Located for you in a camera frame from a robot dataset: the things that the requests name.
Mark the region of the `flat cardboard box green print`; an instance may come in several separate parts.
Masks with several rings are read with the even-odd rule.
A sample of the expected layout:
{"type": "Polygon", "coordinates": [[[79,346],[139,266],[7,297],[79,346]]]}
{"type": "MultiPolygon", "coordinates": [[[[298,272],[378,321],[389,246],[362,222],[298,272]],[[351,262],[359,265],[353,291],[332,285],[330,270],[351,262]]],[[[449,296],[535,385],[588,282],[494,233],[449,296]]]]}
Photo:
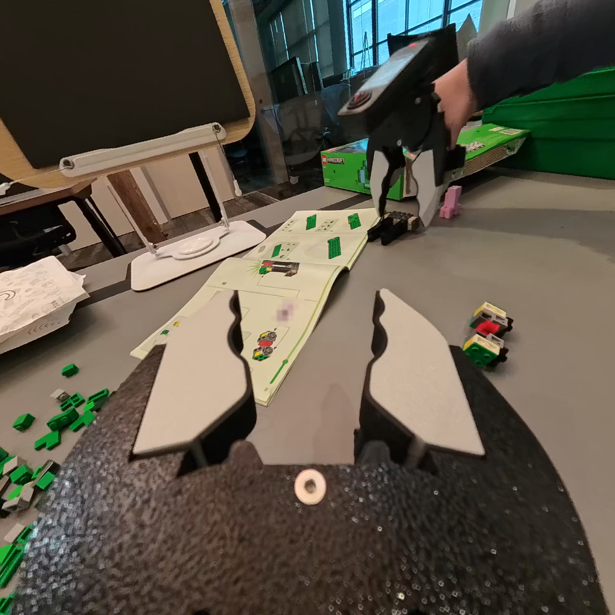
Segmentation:
{"type": "Polygon", "coordinates": [[[529,135],[527,129],[496,124],[481,124],[464,130],[457,137],[457,145],[465,149],[465,164],[451,172],[451,180],[473,175],[515,155],[529,135]]]}

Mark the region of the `dark wooden side table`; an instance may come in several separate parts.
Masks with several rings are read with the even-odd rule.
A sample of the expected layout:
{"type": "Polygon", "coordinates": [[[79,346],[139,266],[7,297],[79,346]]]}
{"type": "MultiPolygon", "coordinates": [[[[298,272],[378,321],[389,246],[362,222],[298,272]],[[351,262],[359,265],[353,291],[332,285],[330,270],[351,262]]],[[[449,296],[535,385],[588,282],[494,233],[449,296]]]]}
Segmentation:
{"type": "Polygon", "coordinates": [[[1,195],[1,216],[31,210],[42,205],[61,205],[74,202],[84,216],[89,227],[113,258],[128,252],[112,226],[96,205],[92,196],[94,180],[80,181],[67,188],[31,189],[19,194],[1,195]]]}

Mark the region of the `green plastic bin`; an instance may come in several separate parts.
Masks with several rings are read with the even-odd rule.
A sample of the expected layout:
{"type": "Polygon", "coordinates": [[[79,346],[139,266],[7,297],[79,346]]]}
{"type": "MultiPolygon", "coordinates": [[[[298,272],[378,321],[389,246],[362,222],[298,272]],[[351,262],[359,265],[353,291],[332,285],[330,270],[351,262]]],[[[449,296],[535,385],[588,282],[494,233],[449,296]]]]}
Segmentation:
{"type": "Polygon", "coordinates": [[[483,112],[484,123],[529,131],[503,164],[520,170],[614,179],[614,67],[581,75],[483,112]]]}

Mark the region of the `grey desk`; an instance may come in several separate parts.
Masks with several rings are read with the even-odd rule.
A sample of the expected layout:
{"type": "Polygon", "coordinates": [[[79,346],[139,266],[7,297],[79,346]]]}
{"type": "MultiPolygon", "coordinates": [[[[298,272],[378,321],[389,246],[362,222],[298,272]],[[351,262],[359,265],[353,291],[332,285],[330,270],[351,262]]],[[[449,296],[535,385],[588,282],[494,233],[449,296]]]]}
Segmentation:
{"type": "MultiPolygon", "coordinates": [[[[507,311],[509,358],[489,378],[542,443],[585,527],[614,612],[614,182],[487,171],[463,212],[387,247],[369,243],[330,293],[319,323],[250,435],[266,464],[353,460],[371,358],[374,294],[389,289],[450,344],[484,301],[507,311]]],[[[65,458],[34,443],[56,389],[116,390],[129,352],[174,316],[212,272],[123,290],[133,253],[85,269],[93,302],[62,329],[1,356],[1,446],[35,467],[65,458]]]]}

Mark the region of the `brick assembly with red connector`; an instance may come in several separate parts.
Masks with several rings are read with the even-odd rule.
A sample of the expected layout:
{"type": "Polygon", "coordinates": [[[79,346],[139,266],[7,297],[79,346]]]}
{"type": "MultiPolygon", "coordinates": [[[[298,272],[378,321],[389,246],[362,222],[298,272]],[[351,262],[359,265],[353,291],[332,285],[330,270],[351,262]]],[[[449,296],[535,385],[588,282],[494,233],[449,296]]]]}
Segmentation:
{"type": "Polygon", "coordinates": [[[513,319],[496,305],[484,302],[469,321],[472,334],[462,345],[469,360],[481,369],[494,369],[507,361],[509,350],[504,336],[512,331],[513,319]]]}

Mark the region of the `large paned window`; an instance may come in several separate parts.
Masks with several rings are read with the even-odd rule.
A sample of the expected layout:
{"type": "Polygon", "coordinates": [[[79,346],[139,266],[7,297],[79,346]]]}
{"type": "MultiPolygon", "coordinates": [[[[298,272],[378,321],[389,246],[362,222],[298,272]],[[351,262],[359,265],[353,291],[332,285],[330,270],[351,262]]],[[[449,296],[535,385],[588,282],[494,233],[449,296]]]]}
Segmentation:
{"type": "Polygon", "coordinates": [[[350,67],[383,64],[392,54],[389,36],[417,35],[447,25],[460,29],[468,17],[478,28],[482,8],[483,1],[346,1],[350,67]]]}

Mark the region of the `black panel with wooden edge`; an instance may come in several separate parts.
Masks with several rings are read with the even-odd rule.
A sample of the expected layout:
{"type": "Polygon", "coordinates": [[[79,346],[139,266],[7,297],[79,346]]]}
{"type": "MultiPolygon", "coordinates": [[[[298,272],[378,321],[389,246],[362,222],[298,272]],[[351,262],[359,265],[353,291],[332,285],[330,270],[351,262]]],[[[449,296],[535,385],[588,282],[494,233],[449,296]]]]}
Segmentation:
{"type": "Polygon", "coordinates": [[[1,1],[1,176],[65,188],[244,138],[222,1],[1,1]]]}

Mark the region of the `pink brick figure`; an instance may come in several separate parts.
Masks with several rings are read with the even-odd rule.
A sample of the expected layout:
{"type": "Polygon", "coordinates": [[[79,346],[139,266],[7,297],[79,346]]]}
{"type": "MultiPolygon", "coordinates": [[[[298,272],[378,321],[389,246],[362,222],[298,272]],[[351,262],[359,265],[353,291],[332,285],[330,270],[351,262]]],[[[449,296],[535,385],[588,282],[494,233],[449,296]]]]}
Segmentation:
{"type": "Polygon", "coordinates": [[[439,210],[439,217],[451,219],[461,213],[460,197],[462,186],[450,186],[444,196],[443,204],[439,210]]]}

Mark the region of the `black brick assembly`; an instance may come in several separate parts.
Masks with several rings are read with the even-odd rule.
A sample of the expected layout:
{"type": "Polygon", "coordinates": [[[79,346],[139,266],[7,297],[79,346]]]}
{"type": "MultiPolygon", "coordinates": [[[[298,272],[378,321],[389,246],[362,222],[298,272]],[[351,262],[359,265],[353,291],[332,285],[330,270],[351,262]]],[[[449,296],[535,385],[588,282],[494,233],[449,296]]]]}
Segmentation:
{"type": "Polygon", "coordinates": [[[385,247],[408,233],[419,232],[423,227],[419,216],[409,212],[390,211],[369,229],[366,241],[368,243],[379,241],[385,247]]]}

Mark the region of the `grey office chair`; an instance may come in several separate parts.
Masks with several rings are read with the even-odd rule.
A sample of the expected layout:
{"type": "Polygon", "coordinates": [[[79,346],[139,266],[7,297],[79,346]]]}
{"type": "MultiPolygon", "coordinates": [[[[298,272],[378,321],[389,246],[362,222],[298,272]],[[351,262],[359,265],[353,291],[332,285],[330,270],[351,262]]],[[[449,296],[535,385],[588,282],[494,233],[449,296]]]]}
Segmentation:
{"type": "Polygon", "coordinates": [[[282,150],[288,167],[296,167],[311,161],[331,143],[330,131],[326,128],[295,128],[282,140],[282,150]]]}

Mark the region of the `person's right hand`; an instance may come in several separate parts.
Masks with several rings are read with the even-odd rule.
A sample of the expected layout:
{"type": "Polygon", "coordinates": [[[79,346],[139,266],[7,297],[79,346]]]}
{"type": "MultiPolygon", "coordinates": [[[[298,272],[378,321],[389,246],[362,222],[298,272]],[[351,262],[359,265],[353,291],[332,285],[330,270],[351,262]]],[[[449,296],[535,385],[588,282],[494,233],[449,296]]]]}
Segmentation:
{"type": "Polygon", "coordinates": [[[440,110],[450,133],[450,148],[457,144],[461,130],[476,111],[476,99],[470,85],[467,59],[434,81],[440,98],[440,110]]]}

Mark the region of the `dark monitor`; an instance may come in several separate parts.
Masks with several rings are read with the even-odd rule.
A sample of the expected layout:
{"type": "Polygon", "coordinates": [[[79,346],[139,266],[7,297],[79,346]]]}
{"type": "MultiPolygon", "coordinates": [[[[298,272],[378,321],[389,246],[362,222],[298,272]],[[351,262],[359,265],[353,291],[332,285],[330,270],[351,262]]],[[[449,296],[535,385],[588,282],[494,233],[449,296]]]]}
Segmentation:
{"type": "Polygon", "coordinates": [[[303,68],[296,56],[274,68],[269,77],[277,104],[308,94],[303,68]]]}

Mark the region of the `green toy box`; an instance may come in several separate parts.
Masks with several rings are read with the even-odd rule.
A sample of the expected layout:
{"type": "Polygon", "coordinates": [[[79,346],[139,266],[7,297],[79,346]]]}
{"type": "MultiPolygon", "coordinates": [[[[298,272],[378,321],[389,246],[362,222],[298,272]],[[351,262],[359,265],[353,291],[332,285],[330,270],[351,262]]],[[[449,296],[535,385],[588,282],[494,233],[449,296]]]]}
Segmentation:
{"type": "MultiPolygon", "coordinates": [[[[367,144],[368,139],[364,138],[323,150],[320,155],[325,186],[370,194],[370,173],[366,163],[367,144]]],[[[388,192],[388,198],[395,201],[416,197],[418,190],[411,174],[411,166],[416,155],[405,148],[403,152],[406,161],[405,170],[388,192]]]]}

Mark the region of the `white printed paper bag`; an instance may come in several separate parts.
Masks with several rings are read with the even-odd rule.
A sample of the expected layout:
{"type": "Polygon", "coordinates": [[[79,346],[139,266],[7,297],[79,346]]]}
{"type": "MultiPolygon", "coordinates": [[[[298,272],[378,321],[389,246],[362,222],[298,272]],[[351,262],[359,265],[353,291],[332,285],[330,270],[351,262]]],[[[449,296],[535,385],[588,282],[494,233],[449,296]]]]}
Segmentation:
{"type": "Polygon", "coordinates": [[[54,257],[1,274],[1,353],[65,327],[89,297],[86,276],[54,257]]]}

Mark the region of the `white book stand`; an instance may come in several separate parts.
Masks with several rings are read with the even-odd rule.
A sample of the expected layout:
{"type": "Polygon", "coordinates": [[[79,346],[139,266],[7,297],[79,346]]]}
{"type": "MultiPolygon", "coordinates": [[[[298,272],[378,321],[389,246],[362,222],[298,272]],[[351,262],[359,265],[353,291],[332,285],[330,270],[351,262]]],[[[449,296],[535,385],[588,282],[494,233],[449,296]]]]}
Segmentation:
{"type": "Polygon", "coordinates": [[[218,122],[187,128],[178,133],[153,140],[133,143],[119,148],[99,149],[60,159],[58,170],[67,178],[86,175],[104,176],[116,202],[127,216],[134,230],[144,241],[148,251],[136,257],[130,269],[130,286],[134,291],[146,291],[174,281],[208,265],[256,247],[266,234],[246,221],[230,222],[224,206],[220,205],[221,222],[216,226],[183,240],[176,240],[161,247],[150,242],[137,225],[133,214],[121,201],[119,192],[110,182],[109,172],[118,168],[133,168],[138,163],[155,158],[168,158],[188,149],[196,152],[205,145],[221,144],[226,130],[218,122]]]}

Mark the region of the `pile of green bricks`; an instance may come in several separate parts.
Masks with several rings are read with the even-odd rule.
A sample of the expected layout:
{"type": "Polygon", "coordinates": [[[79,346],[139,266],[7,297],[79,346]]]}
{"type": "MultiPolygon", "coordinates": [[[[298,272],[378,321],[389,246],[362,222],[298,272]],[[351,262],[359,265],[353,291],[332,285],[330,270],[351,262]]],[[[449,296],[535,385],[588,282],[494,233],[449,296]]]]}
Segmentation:
{"type": "MultiPolygon", "coordinates": [[[[53,451],[62,443],[63,433],[76,433],[95,422],[97,412],[110,397],[110,390],[103,388],[89,396],[79,392],[69,393],[57,389],[51,394],[57,412],[45,425],[47,432],[35,441],[35,451],[53,451]]],[[[27,512],[42,502],[58,477],[60,463],[48,459],[32,468],[17,456],[1,450],[1,516],[27,512]]],[[[35,523],[16,523],[5,534],[1,546],[1,589],[4,590],[15,577],[33,537],[35,523]]]]}

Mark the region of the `person's right forearm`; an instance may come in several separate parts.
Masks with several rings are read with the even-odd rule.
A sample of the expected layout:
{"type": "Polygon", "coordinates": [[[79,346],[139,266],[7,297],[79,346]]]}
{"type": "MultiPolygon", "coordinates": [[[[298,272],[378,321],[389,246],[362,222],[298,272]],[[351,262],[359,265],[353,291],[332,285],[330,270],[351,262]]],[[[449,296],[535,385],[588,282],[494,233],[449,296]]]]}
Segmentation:
{"type": "Polygon", "coordinates": [[[475,39],[467,73],[478,110],[614,65],[614,1],[537,1],[475,39]]]}

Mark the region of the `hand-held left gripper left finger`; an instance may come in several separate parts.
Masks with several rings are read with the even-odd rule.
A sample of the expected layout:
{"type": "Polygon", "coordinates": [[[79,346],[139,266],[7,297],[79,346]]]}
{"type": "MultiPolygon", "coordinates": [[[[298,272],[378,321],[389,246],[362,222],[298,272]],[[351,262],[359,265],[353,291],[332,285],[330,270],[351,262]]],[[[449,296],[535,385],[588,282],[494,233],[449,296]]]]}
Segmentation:
{"type": "Polygon", "coordinates": [[[241,305],[221,290],[164,346],[132,449],[135,459],[185,453],[198,467],[222,464],[257,422],[242,356],[241,305]]]}

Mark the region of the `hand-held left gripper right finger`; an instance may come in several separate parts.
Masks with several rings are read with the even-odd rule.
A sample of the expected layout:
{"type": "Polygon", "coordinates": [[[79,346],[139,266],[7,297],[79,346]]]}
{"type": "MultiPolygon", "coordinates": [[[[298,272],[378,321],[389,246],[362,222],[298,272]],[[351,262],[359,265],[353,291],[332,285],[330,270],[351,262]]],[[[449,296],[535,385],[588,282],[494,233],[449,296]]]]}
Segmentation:
{"type": "Polygon", "coordinates": [[[371,349],[358,418],[358,462],[367,462],[378,448],[385,459],[407,467],[426,467],[434,452],[485,456],[446,339],[387,289],[374,299],[371,349]]]}

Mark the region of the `brick instruction booklet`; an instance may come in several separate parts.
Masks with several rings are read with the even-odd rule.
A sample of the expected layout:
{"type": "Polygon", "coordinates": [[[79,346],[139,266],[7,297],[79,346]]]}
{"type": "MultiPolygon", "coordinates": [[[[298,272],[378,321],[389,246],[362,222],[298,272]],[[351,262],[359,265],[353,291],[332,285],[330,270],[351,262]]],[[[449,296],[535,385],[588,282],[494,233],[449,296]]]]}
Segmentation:
{"type": "Polygon", "coordinates": [[[173,318],[130,355],[144,359],[217,292],[238,292],[242,356],[253,394],[267,406],[308,341],[339,277],[379,220],[373,209],[297,211],[244,257],[224,260],[173,318]]]}

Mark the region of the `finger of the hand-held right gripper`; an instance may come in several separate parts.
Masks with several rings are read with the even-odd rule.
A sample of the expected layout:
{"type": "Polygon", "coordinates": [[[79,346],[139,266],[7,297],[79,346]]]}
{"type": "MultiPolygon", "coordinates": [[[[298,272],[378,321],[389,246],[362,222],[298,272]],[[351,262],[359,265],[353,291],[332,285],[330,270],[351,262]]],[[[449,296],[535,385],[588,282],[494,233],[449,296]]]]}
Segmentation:
{"type": "Polygon", "coordinates": [[[370,190],[380,218],[385,216],[390,188],[405,174],[405,167],[406,157],[401,145],[369,146],[370,190]]]}
{"type": "Polygon", "coordinates": [[[412,163],[412,177],[416,183],[418,218],[429,227],[440,207],[440,200],[450,184],[450,171],[444,171],[440,180],[435,176],[434,150],[421,152],[412,163]]]}

